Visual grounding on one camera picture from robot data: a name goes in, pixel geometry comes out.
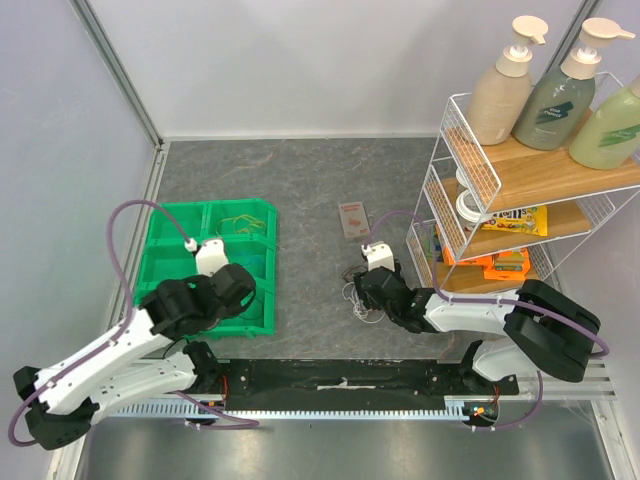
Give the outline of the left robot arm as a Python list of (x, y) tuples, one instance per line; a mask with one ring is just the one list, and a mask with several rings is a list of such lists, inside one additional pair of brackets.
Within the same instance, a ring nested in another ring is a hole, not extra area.
[(186, 336), (244, 313), (256, 282), (238, 264), (211, 276), (165, 280), (114, 328), (57, 365), (25, 366), (13, 375), (23, 403), (16, 413), (45, 450), (67, 446), (111, 413), (165, 393), (206, 393), (216, 387), (220, 366), (210, 347), (192, 341), (182, 351), (139, 369), (131, 363)]

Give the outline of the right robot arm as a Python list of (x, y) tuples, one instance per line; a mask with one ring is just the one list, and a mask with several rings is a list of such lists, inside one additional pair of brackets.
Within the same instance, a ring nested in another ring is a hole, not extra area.
[(498, 382), (538, 370), (558, 380), (583, 380), (601, 322), (550, 285), (535, 279), (515, 290), (484, 295), (409, 288), (403, 276), (378, 267), (354, 276), (364, 307), (421, 333), (471, 331), (497, 335), (465, 354), (473, 379)]

